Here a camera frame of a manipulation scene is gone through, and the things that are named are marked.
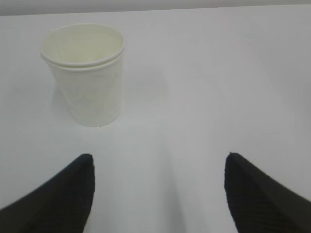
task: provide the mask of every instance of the paper cup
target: paper cup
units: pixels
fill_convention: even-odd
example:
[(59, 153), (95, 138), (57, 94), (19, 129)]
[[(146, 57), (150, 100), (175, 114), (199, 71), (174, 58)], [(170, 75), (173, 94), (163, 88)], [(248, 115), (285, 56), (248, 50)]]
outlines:
[(100, 24), (75, 24), (46, 36), (41, 57), (49, 65), (73, 117), (99, 127), (121, 111), (124, 39)]

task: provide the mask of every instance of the white surface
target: white surface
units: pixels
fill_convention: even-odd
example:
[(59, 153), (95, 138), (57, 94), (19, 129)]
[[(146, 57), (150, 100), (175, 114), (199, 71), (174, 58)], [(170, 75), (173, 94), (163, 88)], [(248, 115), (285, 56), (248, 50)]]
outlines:
[[(311, 200), (311, 5), (0, 17), (0, 206), (95, 157), (88, 232), (236, 233), (225, 158)], [(68, 115), (38, 46), (81, 22), (124, 33), (123, 113)]]
[(311, 3), (311, 0), (1, 0), (0, 16)]

